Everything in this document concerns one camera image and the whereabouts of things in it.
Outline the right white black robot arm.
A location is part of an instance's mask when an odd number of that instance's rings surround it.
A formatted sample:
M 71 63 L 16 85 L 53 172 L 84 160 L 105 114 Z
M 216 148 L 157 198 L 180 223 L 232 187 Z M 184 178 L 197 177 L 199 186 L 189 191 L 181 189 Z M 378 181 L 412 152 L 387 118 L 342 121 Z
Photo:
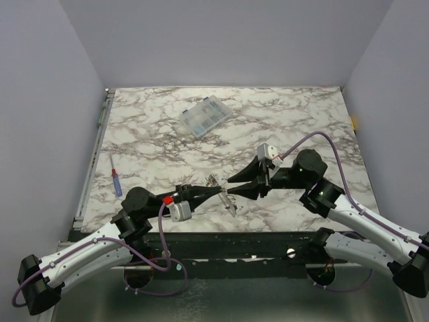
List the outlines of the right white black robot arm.
M 308 245 L 315 262 L 327 258 L 346 260 L 390 276 L 404 292 L 428 295 L 428 235 L 401 227 L 372 212 L 324 177 L 327 165 L 315 150 L 298 153 L 290 167 L 283 167 L 276 148 L 263 144 L 254 159 L 228 178 L 236 186 L 231 195 L 264 198 L 272 189 L 301 189 L 299 201 L 311 213 L 336 221 L 365 237 L 351 239 L 329 229 Z

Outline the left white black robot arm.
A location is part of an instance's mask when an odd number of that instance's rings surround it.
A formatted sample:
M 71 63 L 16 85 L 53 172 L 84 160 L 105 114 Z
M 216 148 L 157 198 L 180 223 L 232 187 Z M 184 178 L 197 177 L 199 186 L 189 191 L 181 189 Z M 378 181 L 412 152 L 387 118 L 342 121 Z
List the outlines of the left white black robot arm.
M 149 219 L 169 215 L 172 221 L 189 220 L 195 208 L 221 193 L 220 186 L 178 185 L 169 193 L 155 195 L 134 187 L 121 203 L 121 210 L 94 233 L 54 254 L 25 257 L 17 277 L 18 289 L 11 300 L 15 308 L 25 307 L 39 315 L 54 307 L 62 291 L 75 282 L 103 269 L 132 263 L 146 263 L 167 272 L 175 261 L 168 250 L 163 231 L 161 256 L 151 258 L 145 235 L 152 229 Z

